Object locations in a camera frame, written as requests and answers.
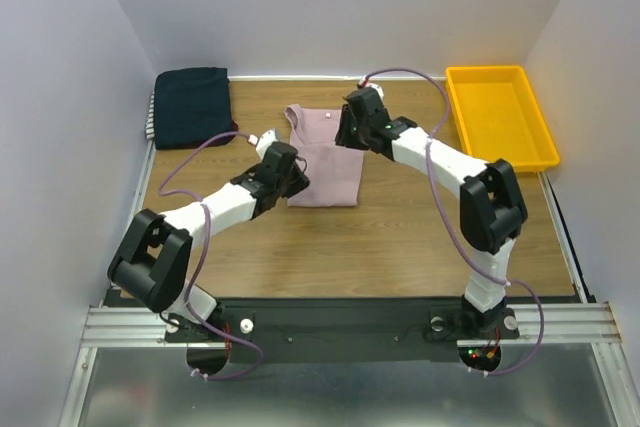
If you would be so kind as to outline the pink tank top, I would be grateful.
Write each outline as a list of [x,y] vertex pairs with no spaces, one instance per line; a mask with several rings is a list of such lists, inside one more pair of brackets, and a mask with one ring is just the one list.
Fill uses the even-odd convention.
[[292,104],[284,116],[291,126],[289,143],[305,162],[310,184],[288,200],[289,207],[355,207],[364,152],[335,144],[340,110],[303,108]]

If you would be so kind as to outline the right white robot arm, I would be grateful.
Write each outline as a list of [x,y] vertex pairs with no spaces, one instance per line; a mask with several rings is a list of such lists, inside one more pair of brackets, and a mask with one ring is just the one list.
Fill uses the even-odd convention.
[[445,228],[472,270],[461,328],[472,337],[493,332],[506,315],[509,259],[528,218],[511,164],[470,157],[406,117],[391,118],[371,87],[345,97],[335,143],[383,155],[428,177]]

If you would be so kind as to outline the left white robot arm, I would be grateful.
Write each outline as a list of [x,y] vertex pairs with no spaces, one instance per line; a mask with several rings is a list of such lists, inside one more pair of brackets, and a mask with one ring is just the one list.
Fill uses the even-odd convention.
[[187,276],[192,250],[202,248],[202,267],[213,236],[257,218],[310,184],[293,146],[274,141],[260,156],[259,163],[207,197],[195,196],[192,203],[164,213],[135,214],[108,267],[109,280],[150,311],[187,319],[199,340],[215,339],[223,318],[215,311],[216,300]]

